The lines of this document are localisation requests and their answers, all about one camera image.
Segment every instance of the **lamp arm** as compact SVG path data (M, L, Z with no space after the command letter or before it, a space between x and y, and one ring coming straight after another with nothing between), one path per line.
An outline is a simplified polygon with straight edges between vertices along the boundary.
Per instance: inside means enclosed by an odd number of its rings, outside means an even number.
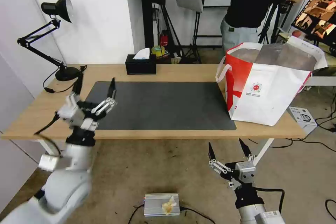
M17 40L17 43L28 49L29 51L37 54L38 56L44 58L45 60L49 61L50 63L53 63L54 65L58 66L59 68L64 68L64 63L57 61L56 59L44 54L43 52L37 50L36 48L32 47L30 44L35 42L36 40L39 40L40 38L44 37L45 35L48 35L49 33L53 32L54 30L57 30L60 27L60 20L57 19L53 19L51 20L49 23L43 25L42 27L38 28L37 30L33 31L32 33L29 33L28 35L19 38ZM42 29L48 27L49 25L54 25L54 28L52 28L51 30L43 33L43 34L39 34L39 35L34 35L35 33L41 31Z

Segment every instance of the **black desk lamp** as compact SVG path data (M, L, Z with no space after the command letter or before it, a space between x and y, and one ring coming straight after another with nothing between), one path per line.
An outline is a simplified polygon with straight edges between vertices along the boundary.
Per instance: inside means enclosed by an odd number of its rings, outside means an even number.
M44 37L45 35L48 35L49 33L53 32L54 30L58 29L60 27L60 20L57 19L57 15L63 18L65 21L68 21L71 23L71 19L73 18L72 13L72 4L70 0L58 0L56 3L47 3L44 2L41 4L42 11L45 14L48 14L52 20L42 26L41 28L37 29L36 31L33 31L32 33L29 33L27 36L19 38L17 40L17 43L27 48L29 51L32 51L33 53L36 53L38 56L41 56L45 60L48 60L49 62L53 63L54 65L58 66L59 70L56 72L55 77L59 81L70 81L72 79L75 79L79 76L80 72L77 68L74 67L67 67L64 66L64 62L60 61L58 59L55 59L53 57L50 57L41 51L37 50L36 48L32 47L31 44L35 42L36 40L39 40L40 38ZM41 31L42 29L48 27L49 25L53 25L54 28L51 30L39 34L34 35L35 33Z

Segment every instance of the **shopping bag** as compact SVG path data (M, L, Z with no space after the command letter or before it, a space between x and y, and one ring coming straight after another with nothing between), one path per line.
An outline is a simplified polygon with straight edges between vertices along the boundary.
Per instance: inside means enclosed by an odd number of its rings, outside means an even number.
M286 44L242 43L231 48L217 68L216 81L225 78L232 120L273 126L312 71L327 66L320 48L292 36Z

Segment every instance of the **gray pants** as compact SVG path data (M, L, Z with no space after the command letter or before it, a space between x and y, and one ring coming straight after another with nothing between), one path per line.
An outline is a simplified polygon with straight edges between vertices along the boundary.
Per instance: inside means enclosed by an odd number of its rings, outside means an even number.
M220 24L220 30L222 33L222 43L223 43L223 55L226 55L226 51L235 47L243 42L258 42L258 32L257 28L234 28L225 21L223 18Z

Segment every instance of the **concrete floor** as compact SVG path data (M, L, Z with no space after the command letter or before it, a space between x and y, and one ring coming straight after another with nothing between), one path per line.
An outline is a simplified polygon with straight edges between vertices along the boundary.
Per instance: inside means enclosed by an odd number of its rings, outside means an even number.
M327 116L331 89L314 87L300 93L292 105L308 108L317 118ZM306 140L321 141L336 149L336 135L317 128ZM217 159L243 160L238 140L212 140ZM253 150L256 144L245 139ZM276 139L274 146L290 143ZM211 217L219 223L239 223L235 195L227 182L208 166L206 140L118 140L103 141L93 168L93 190L83 206L67 223L127 223L141 205L145 193L178 192L180 204ZM324 208L326 199L336 200L336 153L319 144L294 142L284 149L269 149L257 166L256 186L286 191L282 216L286 223L335 221ZM0 214L4 218L14 207L31 197L48 174L40 170L31 176ZM276 210L280 193L259 192L267 210ZM330 203L336 215L336 204ZM209 223L192 212L179 217L144 218L143 209L135 214L137 223Z

